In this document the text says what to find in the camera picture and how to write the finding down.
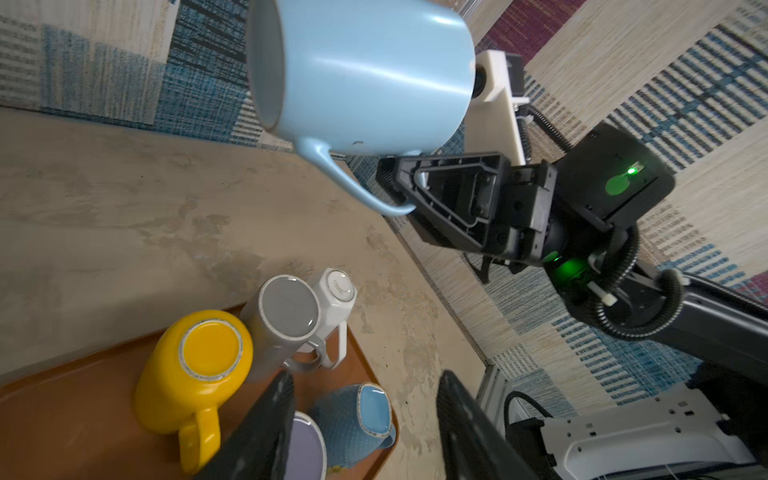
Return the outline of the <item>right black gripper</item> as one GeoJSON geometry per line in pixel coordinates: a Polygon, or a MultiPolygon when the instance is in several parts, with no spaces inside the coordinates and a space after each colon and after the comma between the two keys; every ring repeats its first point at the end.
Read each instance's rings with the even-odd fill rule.
{"type": "MultiPolygon", "coordinates": [[[[491,229],[492,256],[539,266],[557,171],[548,162],[510,167],[500,153],[386,157],[376,180],[397,205],[414,207],[406,219],[424,242],[483,249],[491,229]]],[[[497,260],[473,253],[463,258],[488,285],[497,260]]]]}

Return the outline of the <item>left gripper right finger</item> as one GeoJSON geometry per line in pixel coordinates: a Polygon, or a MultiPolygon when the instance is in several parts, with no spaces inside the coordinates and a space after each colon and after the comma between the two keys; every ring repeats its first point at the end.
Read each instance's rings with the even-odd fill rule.
{"type": "Polygon", "coordinates": [[[448,479],[534,479],[454,372],[442,372],[436,397],[448,479]]]}

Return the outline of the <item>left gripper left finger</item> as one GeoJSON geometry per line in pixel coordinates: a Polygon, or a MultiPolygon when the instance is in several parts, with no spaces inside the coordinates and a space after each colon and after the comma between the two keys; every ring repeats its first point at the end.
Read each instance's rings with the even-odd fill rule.
{"type": "Polygon", "coordinates": [[[287,469],[295,412],[293,376],[283,371],[197,477],[282,479],[287,469]]]}

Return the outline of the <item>yellow mug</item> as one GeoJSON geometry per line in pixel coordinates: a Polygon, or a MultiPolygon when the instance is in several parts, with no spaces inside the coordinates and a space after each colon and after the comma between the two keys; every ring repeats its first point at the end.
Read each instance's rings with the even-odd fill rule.
{"type": "Polygon", "coordinates": [[[198,472],[218,452],[218,409],[242,386],[252,361],[247,328],[221,310],[186,315],[158,340],[136,385],[133,409],[145,429],[178,437],[185,473],[198,472]]]}

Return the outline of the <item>light blue mug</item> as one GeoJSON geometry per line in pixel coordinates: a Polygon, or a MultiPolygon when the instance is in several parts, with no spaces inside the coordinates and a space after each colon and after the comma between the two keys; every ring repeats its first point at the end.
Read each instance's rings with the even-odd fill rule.
{"type": "Polygon", "coordinates": [[[334,155],[414,156],[452,137],[475,82],[463,18],[429,1],[253,1],[245,47],[263,129],[371,210],[411,213],[368,192],[334,155]]]}

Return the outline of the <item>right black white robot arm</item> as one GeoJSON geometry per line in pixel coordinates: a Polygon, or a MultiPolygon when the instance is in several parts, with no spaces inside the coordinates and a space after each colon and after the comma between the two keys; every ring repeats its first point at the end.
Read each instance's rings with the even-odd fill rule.
{"type": "Polygon", "coordinates": [[[610,119],[560,154],[400,154],[376,179],[431,280],[539,418],[526,471],[767,461],[767,150],[610,119]]]}

